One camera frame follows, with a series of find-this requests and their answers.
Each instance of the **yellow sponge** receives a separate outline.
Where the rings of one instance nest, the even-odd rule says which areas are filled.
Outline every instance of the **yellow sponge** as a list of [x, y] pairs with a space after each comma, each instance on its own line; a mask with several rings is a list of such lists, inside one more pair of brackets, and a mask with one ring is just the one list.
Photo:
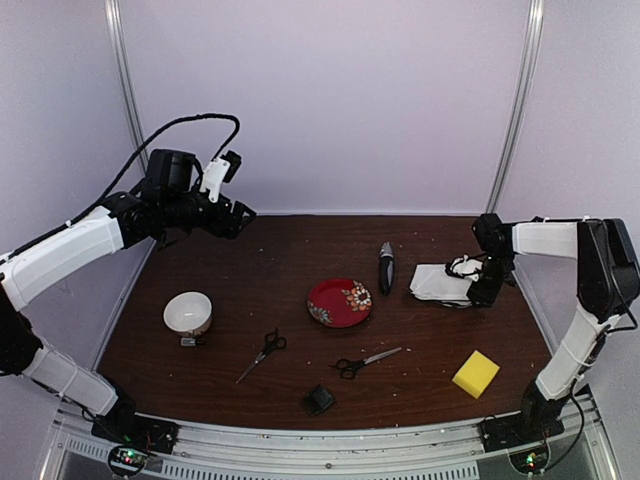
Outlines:
[[498, 365], [476, 350], [453, 377], [453, 383], [477, 399], [489, 386], [498, 370]]

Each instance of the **scissor handle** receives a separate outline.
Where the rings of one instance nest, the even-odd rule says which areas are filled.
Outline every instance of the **scissor handle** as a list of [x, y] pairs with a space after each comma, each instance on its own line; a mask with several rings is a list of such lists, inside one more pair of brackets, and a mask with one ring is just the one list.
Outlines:
[[279, 336], [278, 329], [271, 333], [267, 333], [264, 336], [264, 348], [262, 349], [262, 353], [265, 355], [269, 355], [271, 352], [275, 350], [284, 350], [287, 348], [287, 339]]
[[351, 360], [347, 360], [346, 358], [341, 358], [335, 364], [335, 368], [340, 370], [340, 378], [345, 380], [353, 380], [356, 378], [356, 373], [362, 367], [364, 367], [365, 363], [360, 360], [357, 362], [352, 362]]

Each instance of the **red plate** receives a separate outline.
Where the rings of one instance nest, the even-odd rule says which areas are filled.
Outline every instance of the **red plate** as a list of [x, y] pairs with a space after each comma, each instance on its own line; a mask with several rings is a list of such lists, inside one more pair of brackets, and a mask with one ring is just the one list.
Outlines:
[[345, 328], [369, 316], [373, 301], [367, 287], [349, 278], [332, 278], [311, 289], [307, 308], [313, 318], [331, 328]]

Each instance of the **white cable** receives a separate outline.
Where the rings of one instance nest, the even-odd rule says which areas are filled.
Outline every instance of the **white cable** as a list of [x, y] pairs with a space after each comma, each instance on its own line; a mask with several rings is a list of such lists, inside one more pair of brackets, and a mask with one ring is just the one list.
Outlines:
[[64, 386], [64, 388], [62, 390], [60, 390], [58, 392], [58, 396], [60, 398], [64, 398], [65, 394], [67, 393], [67, 390], [69, 390], [69, 387], [71, 386], [71, 384], [73, 383], [73, 381], [76, 379], [76, 377], [78, 376], [78, 372], [80, 371], [80, 369], [78, 368], [78, 364], [75, 362], [75, 360], [63, 353], [58, 352], [57, 350], [54, 350], [55, 354], [60, 356], [60, 358], [64, 358], [66, 360], [68, 360], [69, 362], [71, 362], [73, 364], [73, 375], [71, 375], [71, 378], [69, 379], [69, 381], [67, 382], [67, 384]]
[[567, 388], [567, 387], [571, 386], [571, 384], [573, 383], [573, 381], [574, 381], [574, 380], [576, 381], [576, 383], [578, 383], [578, 382], [581, 382], [583, 379], [584, 379], [584, 374], [583, 374], [583, 373], [580, 373], [580, 374], [579, 374], [579, 373], [577, 373], [577, 372], [576, 372], [576, 374], [575, 374], [575, 375], [573, 376], [573, 378], [569, 381], [569, 383], [566, 383], [566, 384], [565, 384], [563, 387], [561, 387], [561, 388], [560, 388], [560, 390], [558, 390], [557, 392], [552, 393], [552, 394], [551, 394], [551, 396], [552, 396], [552, 397], [555, 397], [555, 396], [557, 396], [557, 395], [560, 395], [560, 394], [562, 393], [562, 391], [563, 391], [565, 388]]
[[591, 368], [593, 367], [593, 365], [595, 364], [595, 362], [593, 363], [585, 363], [582, 360], [578, 359], [575, 354], [569, 349], [569, 347], [567, 346], [565, 339], [562, 339], [562, 342], [560, 342], [560, 346], [564, 347], [564, 349], [567, 351], [567, 353], [569, 354], [569, 356], [573, 359], [574, 362], [576, 362], [579, 365], [582, 365], [583, 367], [588, 367]]

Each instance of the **wooden table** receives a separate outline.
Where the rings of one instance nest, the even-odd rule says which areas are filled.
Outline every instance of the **wooden table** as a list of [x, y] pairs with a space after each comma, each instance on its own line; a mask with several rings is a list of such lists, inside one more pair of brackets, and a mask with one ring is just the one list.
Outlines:
[[[262, 217], [234, 241], [194, 232], [154, 253], [115, 328], [99, 371], [136, 399], [142, 413], [242, 427], [347, 429], [424, 425], [517, 410], [549, 353], [517, 288], [504, 287], [490, 309], [453, 310], [407, 291], [418, 263], [477, 253], [471, 218]], [[396, 280], [377, 290], [380, 246], [391, 241]], [[313, 320], [306, 296], [330, 277], [360, 280], [372, 314], [348, 329]], [[166, 303], [197, 290], [214, 304], [206, 345], [180, 347], [163, 323]], [[285, 351], [235, 381], [280, 328]], [[353, 381], [328, 367], [396, 346], [405, 350], [363, 369]], [[501, 366], [475, 400], [451, 382], [474, 350]], [[315, 418], [299, 406], [321, 383], [336, 404]]]

